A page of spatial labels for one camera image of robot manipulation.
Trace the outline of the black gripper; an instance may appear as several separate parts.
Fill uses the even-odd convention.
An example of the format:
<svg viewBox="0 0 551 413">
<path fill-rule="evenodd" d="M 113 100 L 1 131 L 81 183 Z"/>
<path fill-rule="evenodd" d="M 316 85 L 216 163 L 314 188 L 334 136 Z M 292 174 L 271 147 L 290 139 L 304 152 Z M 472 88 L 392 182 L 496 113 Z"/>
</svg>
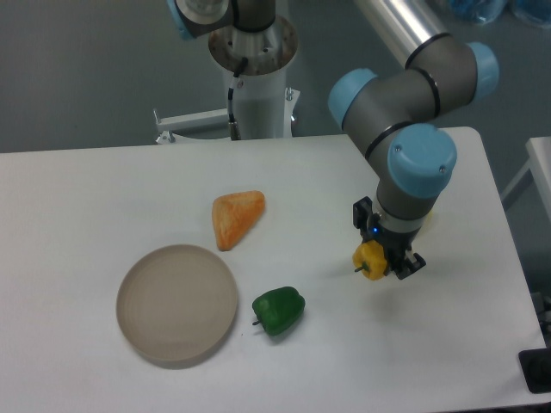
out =
<svg viewBox="0 0 551 413">
<path fill-rule="evenodd" d="M 364 197 L 353 205 L 353 226 L 360 231 L 362 241 L 376 241 L 384 250 L 386 258 L 393 258 L 389 271 L 399 280 L 415 274 L 426 266 L 425 259 L 411 253 L 412 242 L 419 233 L 419 220 L 386 219 L 373 213 L 373 201 Z"/>
</svg>

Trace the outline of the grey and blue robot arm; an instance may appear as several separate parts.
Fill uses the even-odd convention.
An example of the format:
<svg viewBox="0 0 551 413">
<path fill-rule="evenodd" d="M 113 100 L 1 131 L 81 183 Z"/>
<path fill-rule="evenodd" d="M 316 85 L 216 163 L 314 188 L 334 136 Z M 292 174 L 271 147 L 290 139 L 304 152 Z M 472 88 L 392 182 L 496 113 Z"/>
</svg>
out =
<svg viewBox="0 0 551 413">
<path fill-rule="evenodd" d="M 356 270 L 370 280 L 404 279 L 424 259 L 412 249 L 455 167 L 455 144 L 432 121 L 492 93 L 498 61 L 480 43 L 456 40 L 423 1 L 361 1 L 358 9 L 403 65 L 382 78 L 368 69 L 342 76 L 328 108 L 378 176 L 375 196 L 353 206 L 362 243 Z M 221 116 L 233 140 L 280 138 L 291 129 L 285 71 L 298 49 L 294 27 L 272 1 L 170 1 L 185 40 L 207 36 L 223 71 Z"/>
</svg>

